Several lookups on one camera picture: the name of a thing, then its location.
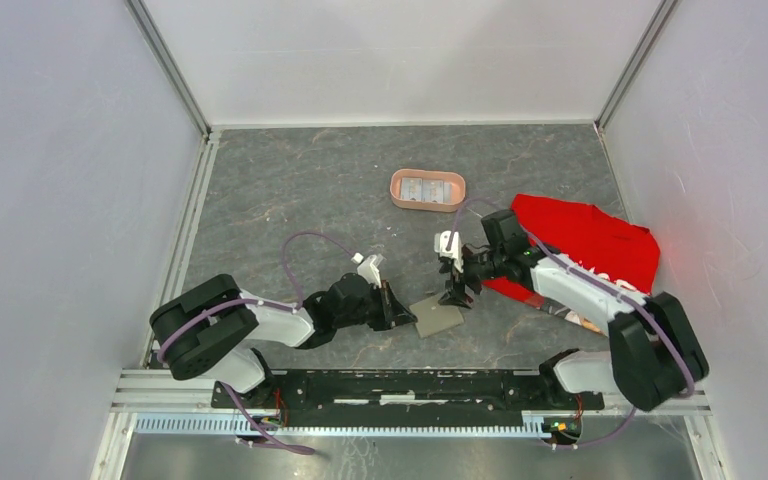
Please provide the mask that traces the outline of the grey card holder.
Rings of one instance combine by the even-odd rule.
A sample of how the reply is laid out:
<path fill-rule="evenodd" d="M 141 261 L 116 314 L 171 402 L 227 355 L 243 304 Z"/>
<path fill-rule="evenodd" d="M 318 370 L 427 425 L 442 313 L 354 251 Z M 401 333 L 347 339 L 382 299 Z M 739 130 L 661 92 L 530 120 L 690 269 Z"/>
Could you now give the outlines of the grey card holder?
<path fill-rule="evenodd" d="M 455 328 L 464 323 L 462 312 L 455 306 L 440 303 L 442 295 L 434 295 L 409 307 L 416 317 L 415 327 L 420 338 Z"/>

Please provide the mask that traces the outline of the grey credit card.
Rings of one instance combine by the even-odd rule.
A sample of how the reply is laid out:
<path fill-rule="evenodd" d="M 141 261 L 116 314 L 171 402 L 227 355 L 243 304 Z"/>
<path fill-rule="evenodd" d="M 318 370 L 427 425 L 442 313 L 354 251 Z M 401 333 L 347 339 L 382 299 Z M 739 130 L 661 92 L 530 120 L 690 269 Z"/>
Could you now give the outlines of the grey credit card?
<path fill-rule="evenodd" d="M 423 202 L 449 204 L 451 202 L 451 184 L 440 179 L 423 180 Z"/>
<path fill-rule="evenodd" d="M 421 202 L 423 200 L 423 179 L 404 177 L 400 183 L 400 199 Z"/>

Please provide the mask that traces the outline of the pink oval tray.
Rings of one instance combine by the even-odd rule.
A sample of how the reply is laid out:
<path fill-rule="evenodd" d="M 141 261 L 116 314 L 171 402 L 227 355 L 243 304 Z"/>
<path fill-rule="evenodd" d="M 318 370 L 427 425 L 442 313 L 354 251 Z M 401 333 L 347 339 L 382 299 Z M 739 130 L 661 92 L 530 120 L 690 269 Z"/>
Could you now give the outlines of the pink oval tray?
<path fill-rule="evenodd" d="M 402 168 L 390 180 L 393 204 L 407 210 L 451 213 L 466 199 L 464 178 L 454 172 Z"/>

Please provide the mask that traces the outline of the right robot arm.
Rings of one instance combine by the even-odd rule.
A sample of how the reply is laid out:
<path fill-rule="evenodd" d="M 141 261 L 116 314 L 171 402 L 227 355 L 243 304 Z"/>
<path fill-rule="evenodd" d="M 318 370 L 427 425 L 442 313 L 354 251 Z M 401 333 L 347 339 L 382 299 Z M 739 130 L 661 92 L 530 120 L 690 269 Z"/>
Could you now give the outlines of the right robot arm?
<path fill-rule="evenodd" d="M 473 251 L 455 229 L 436 234 L 448 275 L 443 305 L 468 308 L 489 280 L 508 280 L 554 300 L 592 323 L 609 341 L 601 352 L 574 350 L 550 362 L 537 382 L 540 400 L 562 408 L 577 393 L 619 393 L 652 411 L 694 394 L 710 365 L 680 300 L 668 292 L 629 290 L 577 265 L 527 231 L 510 210 L 481 220 L 488 245 Z"/>

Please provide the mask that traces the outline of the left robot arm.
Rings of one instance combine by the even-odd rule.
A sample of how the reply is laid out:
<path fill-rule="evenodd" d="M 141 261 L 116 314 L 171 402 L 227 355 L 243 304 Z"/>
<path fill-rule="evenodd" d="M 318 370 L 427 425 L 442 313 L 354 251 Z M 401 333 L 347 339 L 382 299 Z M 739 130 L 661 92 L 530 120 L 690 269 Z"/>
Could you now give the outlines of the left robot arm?
<path fill-rule="evenodd" d="M 256 296 L 241 289 L 232 276 L 219 274 L 149 317 L 159 343 L 156 358 L 174 379 L 222 382 L 255 408 L 272 399 L 274 381 L 263 355 L 242 348 L 243 341 L 314 349 L 344 328 L 365 325 L 387 331 L 416 321 L 386 281 L 373 283 L 357 273 L 343 275 L 299 306 Z"/>

